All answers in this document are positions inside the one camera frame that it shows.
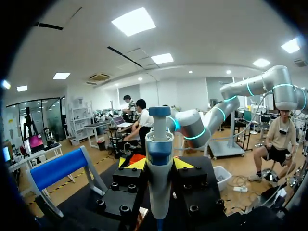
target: person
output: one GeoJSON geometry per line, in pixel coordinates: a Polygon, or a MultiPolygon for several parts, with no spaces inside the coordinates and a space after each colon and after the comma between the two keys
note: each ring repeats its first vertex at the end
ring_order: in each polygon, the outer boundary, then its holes
{"type": "Polygon", "coordinates": [[[151,130],[153,127],[153,116],[149,115],[149,111],[146,110],[146,102],[143,99],[137,100],[136,102],[137,111],[141,113],[138,121],[136,121],[131,130],[132,133],[126,136],[123,141],[129,141],[136,137],[140,136],[141,146],[143,152],[145,152],[145,135],[151,130]]]}
{"type": "Polygon", "coordinates": [[[248,177],[249,181],[262,181],[262,157],[266,157],[267,160],[274,160],[280,163],[282,167],[285,167],[280,174],[269,183],[276,187],[278,180],[293,171],[296,164],[292,163],[292,155],[296,150],[296,129],[295,125],[289,118],[289,111],[280,111],[280,116],[276,118],[269,127],[269,131],[266,137],[266,146],[259,147],[253,151],[255,165],[257,173],[248,177]],[[291,142],[291,153],[288,150],[288,145],[291,142]]]}
{"type": "Polygon", "coordinates": [[[128,108],[123,109],[123,112],[128,114],[128,120],[126,122],[134,123],[138,120],[138,114],[136,112],[136,104],[130,97],[130,95],[125,95],[123,100],[128,103],[128,108]]]}

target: ceiling light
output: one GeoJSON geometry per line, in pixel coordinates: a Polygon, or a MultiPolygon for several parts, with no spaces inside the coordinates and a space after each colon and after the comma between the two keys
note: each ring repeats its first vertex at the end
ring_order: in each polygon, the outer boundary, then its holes
{"type": "Polygon", "coordinates": [[[164,64],[164,63],[173,62],[173,58],[170,53],[152,56],[151,59],[153,59],[153,61],[156,64],[164,64]]]}
{"type": "Polygon", "coordinates": [[[71,73],[61,73],[61,72],[57,72],[53,79],[66,79],[71,73]]]}
{"type": "Polygon", "coordinates": [[[6,89],[10,89],[11,88],[11,85],[8,83],[8,81],[6,80],[3,80],[2,81],[2,86],[6,89]]]}
{"type": "Polygon", "coordinates": [[[253,65],[258,66],[258,67],[265,67],[269,64],[270,62],[266,59],[258,59],[258,60],[255,60],[253,63],[253,65]]]}
{"type": "Polygon", "coordinates": [[[281,48],[284,49],[289,54],[292,54],[295,51],[298,51],[299,50],[299,46],[298,46],[298,43],[297,43],[297,39],[293,39],[293,40],[290,40],[290,41],[286,42],[285,44],[283,44],[281,46],[281,48]]]}
{"type": "Polygon", "coordinates": [[[155,24],[144,7],[126,13],[111,21],[126,36],[155,28],[155,24]]]}
{"type": "Polygon", "coordinates": [[[17,91],[18,91],[18,92],[20,92],[20,91],[26,91],[26,90],[28,90],[28,86],[27,86],[27,85],[17,87],[17,91]]]}

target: shelving unit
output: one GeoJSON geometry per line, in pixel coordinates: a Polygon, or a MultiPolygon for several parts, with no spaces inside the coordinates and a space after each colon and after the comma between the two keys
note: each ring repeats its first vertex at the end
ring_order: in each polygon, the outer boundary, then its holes
{"type": "Polygon", "coordinates": [[[93,122],[93,109],[92,102],[83,103],[82,99],[76,99],[80,107],[76,106],[76,102],[69,105],[70,112],[70,127],[72,134],[78,141],[86,139],[87,129],[86,125],[90,125],[93,122]]]}

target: yellow triangle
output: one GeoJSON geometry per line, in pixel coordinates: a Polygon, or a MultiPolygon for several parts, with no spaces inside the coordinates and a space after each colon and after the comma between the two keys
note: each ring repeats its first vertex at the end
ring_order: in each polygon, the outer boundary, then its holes
{"type": "Polygon", "coordinates": [[[144,169],[144,165],[145,165],[145,161],[146,161],[146,158],[144,157],[143,159],[135,162],[132,165],[127,166],[126,168],[133,168],[133,167],[135,167],[136,169],[143,170],[144,169]]]}
{"type": "Polygon", "coordinates": [[[182,160],[180,160],[176,157],[174,157],[173,160],[174,160],[174,163],[175,163],[175,166],[177,167],[177,169],[184,168],[184,167],[186,167],[186,168],[195,167],[195,166],[192,166],[190,164],[187,164],[186,162],[184,162],[184,161],[182,161],[182,160]]]}
{"type": "Polygon", "coordinates": [[[124,163],[124,161],[125,161],[125,158],[120,157],[119,167],[121,167],[121,165],[124,163]]]}

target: computer screen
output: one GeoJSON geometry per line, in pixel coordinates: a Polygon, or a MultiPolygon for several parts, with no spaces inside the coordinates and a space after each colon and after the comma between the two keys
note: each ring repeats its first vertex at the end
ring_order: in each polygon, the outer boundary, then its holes
{"type": "Polygon", "coordinates": [[[125,123],[124,119],[122,117],[120,117],[120,116],[119,117],[115,117],[114,118],[114,122],[117,125],[125,123]]]}
{"type": "Polygon", "coordinates": [[[38,135],[34,135],[34,136],[29,137],[29,145],[30,145],[31,150],[33,148],[36,148],[36,147],[43,145],[42,135],[38,134],[38,135]]]}
{"type": "Polygon", "coordinates": [[[11,159],[10,153],[9,153],[9,147],[4,147],[2,149],[2,152],[3,152],[4,161],[5,162],[9,161],[11,159]]]}

